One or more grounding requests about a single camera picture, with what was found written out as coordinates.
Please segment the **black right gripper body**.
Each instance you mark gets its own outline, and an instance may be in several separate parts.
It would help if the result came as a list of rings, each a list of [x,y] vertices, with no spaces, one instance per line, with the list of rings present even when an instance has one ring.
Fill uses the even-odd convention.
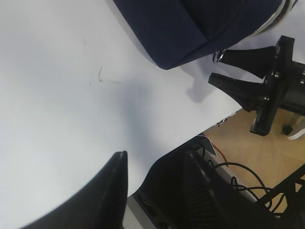
[[[264,79],[268,92],[250,129],[253,134],[268,135],[279,108],[305,115],[305,65],[293,61],[294,44],[295,39],[286,36],[276,44],[274,66]]]

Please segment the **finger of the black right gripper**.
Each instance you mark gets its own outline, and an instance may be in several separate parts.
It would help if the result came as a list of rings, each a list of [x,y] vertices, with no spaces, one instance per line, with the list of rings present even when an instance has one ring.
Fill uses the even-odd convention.
[[[226,50],[219,62],[245,70],[263,79],[273,68],[275,46],[250,50]]]
[[[259,110],[266,99],[266,85],[237,80],[221,74],[212,73],[208,83],[233,98],[244,110]]]

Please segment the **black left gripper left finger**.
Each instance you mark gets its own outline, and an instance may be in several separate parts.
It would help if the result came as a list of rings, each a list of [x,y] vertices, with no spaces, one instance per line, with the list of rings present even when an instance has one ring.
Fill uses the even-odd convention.
[[[127,192],[127,152],[116,152],[79,192],[26,228],[121,229]]]

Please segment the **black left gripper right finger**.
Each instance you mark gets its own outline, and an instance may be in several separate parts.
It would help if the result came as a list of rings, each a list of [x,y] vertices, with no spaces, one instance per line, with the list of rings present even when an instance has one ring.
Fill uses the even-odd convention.
[[[183,165],[188,229],[274,229],[276,218],[225,182],[196,152]]]

